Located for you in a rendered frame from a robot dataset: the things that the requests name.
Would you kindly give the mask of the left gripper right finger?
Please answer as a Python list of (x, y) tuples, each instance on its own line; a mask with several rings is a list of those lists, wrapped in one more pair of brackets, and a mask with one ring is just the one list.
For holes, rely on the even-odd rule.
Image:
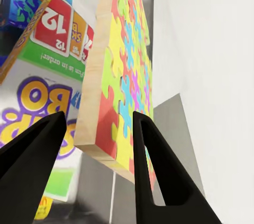
[[(132, 129), (137, 224), (221, 224), (153, 120), (133, 111)], [(153, 202), (145, 146), (166, 206)]]

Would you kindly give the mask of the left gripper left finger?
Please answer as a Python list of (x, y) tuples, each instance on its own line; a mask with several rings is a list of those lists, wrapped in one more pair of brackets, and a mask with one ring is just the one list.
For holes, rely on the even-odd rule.
[(0, 224), (33, 224), (66, 131), (60, 111), (0, 148)]

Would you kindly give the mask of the jigsaw puzzle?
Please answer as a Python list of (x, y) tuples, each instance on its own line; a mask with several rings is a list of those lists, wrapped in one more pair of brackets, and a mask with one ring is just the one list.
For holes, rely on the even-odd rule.
[[(150, 44), (142, 0), (98, 0), (73, 145), (134, 180), (133, 111), (153, 120)], [(153, 190), (153, 166), (145, 146)]]

